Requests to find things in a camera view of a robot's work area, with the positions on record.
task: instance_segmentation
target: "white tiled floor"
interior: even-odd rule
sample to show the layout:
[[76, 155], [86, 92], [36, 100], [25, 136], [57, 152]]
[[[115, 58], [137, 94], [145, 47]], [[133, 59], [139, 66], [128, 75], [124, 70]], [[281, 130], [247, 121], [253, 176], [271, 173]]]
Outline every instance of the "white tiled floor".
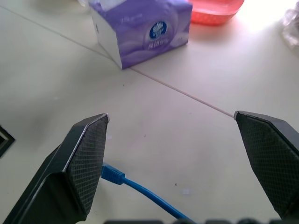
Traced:
[[[225, 27], [192, 26], [187, 46], [134, 69], [228, 113], [266, 113], [299, 130], [298, 58], [274, 23], [282, 7], [264, 17], [256, 10], [253, 19], [252, 6]], [[0, 159], [0, 222], [70, 127], [102, 112], [111, 118], [105, 161], [194, 220], [278, 217], [232, 118], [119, 70], [74, 0], [0, 0], [0, 7], [0, 124], [16, 138]], [[112, 218], [173, 220], [137, 192], [101, 180], [86, 223]]]

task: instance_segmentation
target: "red container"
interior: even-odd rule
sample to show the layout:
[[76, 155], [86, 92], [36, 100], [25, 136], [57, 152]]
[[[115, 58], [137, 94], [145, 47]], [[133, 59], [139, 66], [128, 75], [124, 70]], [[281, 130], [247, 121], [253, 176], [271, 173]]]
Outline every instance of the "red container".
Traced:
[[191, 22], [218, 26], [230, 20], [244, 0], [188, 0], [193, 4]]

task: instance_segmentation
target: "tile grout line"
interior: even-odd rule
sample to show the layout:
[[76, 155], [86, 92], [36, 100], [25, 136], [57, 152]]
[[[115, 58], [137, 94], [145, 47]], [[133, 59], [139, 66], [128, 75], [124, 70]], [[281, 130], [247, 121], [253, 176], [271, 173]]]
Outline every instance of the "tile grout line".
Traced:
[[[59, 36], [65, 38], [65, 39], [67, 39], [68, 41], [71, 41], [71, 42], [73, 42], [73, 43], [75, 43], [75, 44], [77, 44], [77, 45], [79, 45], [79, 46], [81, 46], [81, 47], [83, 47], [83, 48], [85, 48], [85, 49], [91, 50], [92, 52], [94, 52], [94, 53], [96, 53], [96, 54], [99, 54], [99, 55], [101, 55], [101, 56], [103, 56], [103, 57], [105, 57], [105, 58], [107, 58], [107, 59], [113, 61], [110, 57], [108, 57], [108, 56], [106, 56], [106, 55], [104, 55], [104, 54], [102, 54], [102, 53], [100, 53], [100, 52], [98, 52], [98, 51], [96, 51], [96, 50], [94, 50], [94, 49], [88, 47], [88, 46], [85, 46], [85, 45], [83, 45], [83, 44], [81, 44], [81, 43], [79, 43], [79, 42], [77, 42], [77, 41], [75, 41], [75, 40], [72, 40], [71, 38], [69, 38], [69, 37], [67, 37], [67, 36], [65, 36], [65, 35], [63, 35], [63, 34], [60, 34], [59, 32], [57, 32], [57, 31], [55, 31], [55, 30], [53, 30], [53, 29], [50, 29], [50, 28], [48, 28], [48, 27], [46, 27], [46, 26], [44, 26], [44, 25], [42, 25], [42, 24], [40, 24], [40, 23], [37, 23], [37, 22], [35, 22], [35, 21], [31, 20], [31, 19], [28, 19], [28, 18], [26, 18], [25, 16], [23, 16], [23, 15], [21, 15], [21, 14], [18, 14], [18, 13], [16, 13], [16, 12], [13, 12], [12, 10], [10, 10], [10, 9], [4, 7], [4, 6], [0, 6], [0, 8], [3, 8], [3, 9], [5, 9], [5, 10], [11, 12], [12, 14], [15, 14], [15, 15], [17, 15], [17, 16], [19, 16], [19, 17], [21, 17], [21, 18], [23, 18], [23, 19], [25, 19], [25, 20], [27, 20], [27, 21], [33, 23], [33, 24], [36, 24], [36, 25], [38, 25], [38, 26], [40, 26], [40, 27], [42, 27], [42, 28], [44, 28], [44, 29], [46, 29], [46, 30], [48, 30], [48, 31], [50, 31], [50, 32], [52, 32], [52, 33], [54, 33], [54, 34], [57, 34], [57, 35], [59, 35]], [[157, 78], [154, 78], [154, 77], [152, 77], [152, 76], [149, 76], [149, 75], [147, 75], [147, 74], [145, 74], [145, 73], [143, 73], [143, 72], [141, 72], [141, 71], [139, 71], [139, 70], [137, 70], [137, 69], [135, 69], [135, 68], [133, 68], [133, 67], [131, 67], [131, 68], [129, 68], [129, 69], [131, 69], [132, 71], [134, 71], [134, 72], [136, 72], [136, 73], [138, 73], [138, 74], [140, 74], [140, 75], [143, 75], [143, 76], [145, 76], [145, 77], [147, 77], [147, 78], [149, 78], [149, 79], [151, 79], [151, 80], [153, 80], [153, 81], [155, 81], [155, 82], [157, 82], [157, 83], [160, 83], [161, 85], [164, 85], [164, 86], [166, 86], [166, 87], [168, 87], [168, 88], [170, 88], [170, 89], [172, 89], [172, 90], [174, 90], [174, 91], [176, 91], [176, 92], [179, 92], [179, 93], [181, 93], [181, 94], [183, 94], [183, 95], [185, 95], [185, 96], [187, 96], [187, 97], [189, 97], [189, 98], [191, 98], [191, 99], [194, 99], [195, 101], [197, 101], [197, 102], [199, 102], [199, 103], [201, 103], [201, 104], [204, 104], [204, 105], [206, 105], [206, 106], [208, 106], [208, 107], [210, 107], [210, 108], [212, 108], [212, 109], [214, 109], [214, 110], [217, 110], [218, 112], [223, 113], [224, 115], [227, 115], [227, 116], [229, 116], [229, 117], [231, 117], [231, 118], [234, 118], [234, 116], [233, 116], [232, 114], [230, 114], [230, 113], [228, 113], [228, 112], [226, 112], [226, 111], [224, 111], [224, 110], [222, 110], [222, 109], [220, 109], [220, 108], [218, 108], [218, 107], [216, 107], [216, 106], [213, 106], [212, 104], [209, 104], [209, 103], [207, 103], [207, 102], [205, 102], [205, 101], [203, 101], [203, 100], [201, 100], [201, 99], [199, 99], [199, 98], [197, 98], [197, 97], [195, 97], [195, 96], [192, 96], [192, 95], [190, 95], [190, 94], [187, 93], [187, 92], [184, 92], [184, 91], [182, 91], [182, 90], [180, 90], [180, 89], [178, 89], [178, 88], [176, 88], [176, 87], [174, 87], [174, 86], [172, 86], [172, 85], [169, 85], [169, 84], [167, 84], [167, 83], [165, 83], [165, 82], [163, 82], [163, 81], [161, 81], [161, 80], [159, 80], [159, 79], [157, 79]]]

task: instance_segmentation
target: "tissue box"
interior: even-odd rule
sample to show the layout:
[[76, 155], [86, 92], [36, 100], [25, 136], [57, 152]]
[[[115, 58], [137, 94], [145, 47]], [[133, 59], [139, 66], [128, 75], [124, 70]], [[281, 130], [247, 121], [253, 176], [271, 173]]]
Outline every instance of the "tissue box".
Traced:
[[122, 69], [188, 42], [186, 0], [94, 0], [90, 8], [99, 44]]

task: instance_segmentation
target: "blue ethernet cable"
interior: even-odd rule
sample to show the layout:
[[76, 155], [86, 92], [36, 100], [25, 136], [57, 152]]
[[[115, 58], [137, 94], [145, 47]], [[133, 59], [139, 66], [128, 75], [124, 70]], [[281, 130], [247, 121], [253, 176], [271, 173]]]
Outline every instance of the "blue ethernet cable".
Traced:
[[185, 216], [183, 213], [181, 213], [180, 211], [173, 208], [170, 204], [168, 204], [162, 198], [155, 195], [153, 192], [147, 190], [146, 188], [139, 185], [138, 183], [128, 180], [126, 178], [126, 175], [123, 172], [117, 170], [116, 168], [114, 168], [113, 166], [110, 166], [109, 164], [103, 163], [101, 178], [103, 178], [107, 181], [110, 181], [112, 183], [118, 184], [118, 185], [122, 185], [124, 183], [124, 184], [134, 188], [135, 190], [139, 191], [141, 194], [143, 194], [144, 196], [146, 196], [147, 198], [152, 200], [154, 203], [159, 205], [162, 209], [167, 211], [169, 214], [174, 216], [176, 219], [191, 220], [190, 218]]

